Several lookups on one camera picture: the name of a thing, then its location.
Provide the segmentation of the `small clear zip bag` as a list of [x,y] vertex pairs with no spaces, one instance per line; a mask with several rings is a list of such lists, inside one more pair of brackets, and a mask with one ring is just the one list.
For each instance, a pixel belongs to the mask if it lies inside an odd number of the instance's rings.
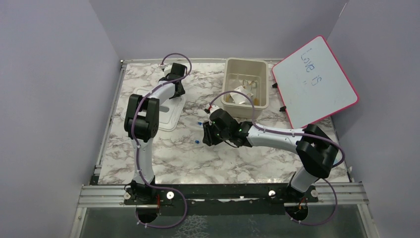
[[245,105],[250,105],[251,104],[251,102],[248,100],[248,98],[249,99],[252,99],[252,98],[247,96],[247,94],[245,93],[245,90],[242,86],[238,86],[233,91],[235,91],[235,93],[234,92],[229,93],[230,97],[233,100],[233,103],[235,103],[235,104],[245,104]]

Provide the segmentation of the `amber rubber tubing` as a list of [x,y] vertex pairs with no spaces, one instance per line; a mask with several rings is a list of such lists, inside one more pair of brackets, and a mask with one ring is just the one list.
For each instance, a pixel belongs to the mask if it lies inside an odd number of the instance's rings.
[[260,99],[259,99],[260,93],[259,93],[258,83],[255,80],[248,82],[247,89],[250,92],[250,96],[253,100],[253,104],[255,106],[259,106],[260,105]]

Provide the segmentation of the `metal crucible tongs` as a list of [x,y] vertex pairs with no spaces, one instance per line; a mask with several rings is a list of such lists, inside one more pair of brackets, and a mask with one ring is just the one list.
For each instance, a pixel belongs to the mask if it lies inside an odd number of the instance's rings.
[[248,97],[256,99],[259,96],[259,84],[256,80],[242,80],[242,87]]

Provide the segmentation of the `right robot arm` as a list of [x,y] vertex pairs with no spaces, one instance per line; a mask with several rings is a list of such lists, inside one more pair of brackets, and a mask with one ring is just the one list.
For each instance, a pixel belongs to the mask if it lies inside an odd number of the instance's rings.
[[339,148],[318,126],[279,129],[252,121],[238,122],[223,109],[211,109],[207,113],[209,119],[203,123],[203,143],[208,146],[226,142],[233,147],[269,147],[299,156],[302,167],[286,187],[289,200],[299,201],[313,183],[329,177]]

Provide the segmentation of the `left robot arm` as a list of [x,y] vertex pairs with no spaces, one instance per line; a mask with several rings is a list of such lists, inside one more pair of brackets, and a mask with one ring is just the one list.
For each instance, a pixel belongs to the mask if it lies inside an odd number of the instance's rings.
[[162,103],[185,94],[182,79],[188,75],[187,67],[173,63],[168,73],[147,94],[129,97],[124,121],[134,148],[135,172],[130,182],[131,194],[143,203],[151,203],[156,197],[152,185],[155,174],[152,166],[153,139],[159,129],[159,110]]

